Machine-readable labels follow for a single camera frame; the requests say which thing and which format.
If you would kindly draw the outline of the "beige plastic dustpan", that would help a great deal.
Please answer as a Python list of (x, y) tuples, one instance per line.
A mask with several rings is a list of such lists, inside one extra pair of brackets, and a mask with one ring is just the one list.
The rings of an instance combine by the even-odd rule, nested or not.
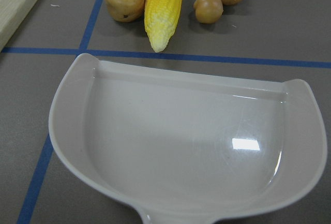
[(327, 161), (319, 106), (303, 80), (162, 70), (81, 54), (52, 101), (62, 163), (144, 223), (215, 223), (304, 197)]

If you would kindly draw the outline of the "yellow toy corn cob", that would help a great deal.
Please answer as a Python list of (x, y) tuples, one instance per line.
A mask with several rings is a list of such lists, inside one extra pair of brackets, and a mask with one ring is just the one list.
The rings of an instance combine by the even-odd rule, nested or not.
[(144, 27), (154, 52), (162, 52), (174, 35), (182, 0), (146, 0)]

